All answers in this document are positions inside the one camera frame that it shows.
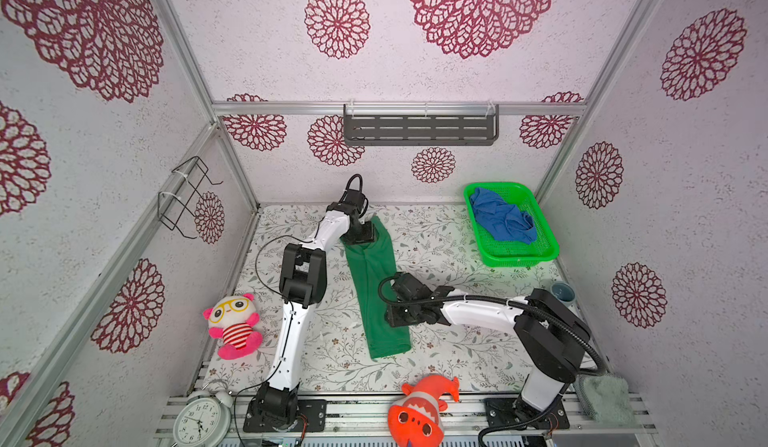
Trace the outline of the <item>green tank top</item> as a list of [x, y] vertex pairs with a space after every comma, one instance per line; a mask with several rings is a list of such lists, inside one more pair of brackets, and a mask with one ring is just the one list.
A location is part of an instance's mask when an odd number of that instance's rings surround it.
[[408, 327], [392, 327], [386, 320], [388, 305], [379, 296], [381, 282], [397, 272], [392, 239], [378, 216], [369, 224], [375, 240], [345, 245], [345, 254], [355, 286], [370, 357], [377, 360], [408, 352], [412, 348]]

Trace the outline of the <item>blue tank top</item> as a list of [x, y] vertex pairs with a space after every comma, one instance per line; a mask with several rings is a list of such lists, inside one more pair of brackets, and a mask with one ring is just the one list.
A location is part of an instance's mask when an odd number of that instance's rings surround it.
[[476, 223], [495, 241], [530, 245], [538, 239], [532, 215], [505, 202], [498, 193], [477, 187], [469, 200]]

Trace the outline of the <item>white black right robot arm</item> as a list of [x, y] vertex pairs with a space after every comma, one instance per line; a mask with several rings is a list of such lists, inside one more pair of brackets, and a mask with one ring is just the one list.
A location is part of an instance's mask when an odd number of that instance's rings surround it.
[[421, 298], [380, 298], [392, 327], [466, 325], [516, 335], [533, 363], [518, 400], [531, 414], [550, 410], [578, 376], [605, 370], [587, 324], [547, 290], [509, 299], [442, 286]]

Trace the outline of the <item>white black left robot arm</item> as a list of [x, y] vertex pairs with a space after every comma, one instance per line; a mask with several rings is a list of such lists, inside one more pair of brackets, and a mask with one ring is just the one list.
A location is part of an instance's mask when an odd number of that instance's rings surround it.
[[341, 240], [371, 242], [376, 231], [363, 217], [366, 200], [330, 204], [314, 236], [293, 237], [283, 251], [277, 292], [283, 302], [281, 329], [269, 374], [250, 406], [251, 416], [274, 430], [286, 431], [299, 415], [301, 357], [310, 323], [328, 284], [327, 251]]

